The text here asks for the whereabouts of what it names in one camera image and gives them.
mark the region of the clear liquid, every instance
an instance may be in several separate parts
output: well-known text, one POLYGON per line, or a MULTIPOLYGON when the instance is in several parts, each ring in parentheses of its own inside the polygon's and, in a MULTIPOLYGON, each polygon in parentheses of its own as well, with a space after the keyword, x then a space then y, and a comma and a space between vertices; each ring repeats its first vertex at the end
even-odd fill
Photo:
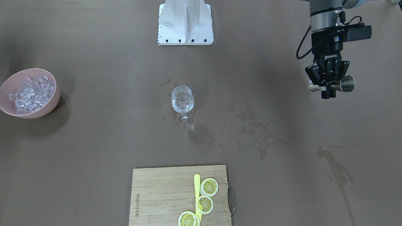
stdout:
POLYGON ((187 113, 194 107, 194 98, 189 95, 179 95, 172 98, 172 107, 179 113, 187 113))

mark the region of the glass base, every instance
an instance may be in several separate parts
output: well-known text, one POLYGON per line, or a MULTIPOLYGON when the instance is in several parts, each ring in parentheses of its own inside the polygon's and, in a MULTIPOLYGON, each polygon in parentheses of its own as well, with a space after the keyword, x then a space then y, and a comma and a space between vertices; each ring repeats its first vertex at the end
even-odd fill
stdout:
POLYGON ((177 115, 176 115, 176 123, 179 126, 189 126, 189 125, 191 125, 193 123, 193 117, 191 117, 187 113, 184 113, 184 114, 177 113, 177 115))

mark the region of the pink bowl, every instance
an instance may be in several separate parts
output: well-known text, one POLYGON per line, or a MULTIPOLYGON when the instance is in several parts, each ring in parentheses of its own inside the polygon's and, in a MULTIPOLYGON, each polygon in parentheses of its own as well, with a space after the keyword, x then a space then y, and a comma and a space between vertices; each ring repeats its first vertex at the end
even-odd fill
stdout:
POLYGON ((0 109, 9 115, 17 116, 20 118, 34 119, 42 117, 51 112, 56 107, 59 99, 60 88, 57 85, 56 79, 48 71, 39 68, 31 68, 20 71, 9 77, 0 87, 0 109), (46 75, 50 80, 53 80, 55 82, 53 96, 50 98, 47 104, 39 108, 37 111, 25 115, 17 115, 16 111, 14 110, 14 103, 8 99, 8 94, 13 93, 17 88, 21 87, 21 84, 23 83, 22 80, 24 78, 30 77, 34 79, 42 75, 46 75))

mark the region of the wooden cutting board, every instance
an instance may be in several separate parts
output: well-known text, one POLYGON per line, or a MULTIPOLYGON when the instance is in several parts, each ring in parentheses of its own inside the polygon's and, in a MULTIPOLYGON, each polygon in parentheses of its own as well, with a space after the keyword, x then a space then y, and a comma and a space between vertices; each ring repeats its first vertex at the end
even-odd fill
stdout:
POLYGON ((200 226, 232 226, 226 165, 134 169, 129 225, 177 226, 181 213, 195 213, 196 173, 201 182, 212 177, 219 184, 212 197, 214 208, 203 215, 200 226))

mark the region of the pile of ice cubes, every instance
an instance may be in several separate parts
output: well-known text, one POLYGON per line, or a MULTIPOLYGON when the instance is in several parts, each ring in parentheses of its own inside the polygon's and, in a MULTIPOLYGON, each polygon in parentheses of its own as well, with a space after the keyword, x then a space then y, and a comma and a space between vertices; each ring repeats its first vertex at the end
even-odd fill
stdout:
POLYGON ((17 115, 25 115, 43 107, 52 97, 54 88, 55 82, 46 75, 35 79, 26 77, 22 86, 14 93, 10 93, 8 98, 14 102, 17 115))

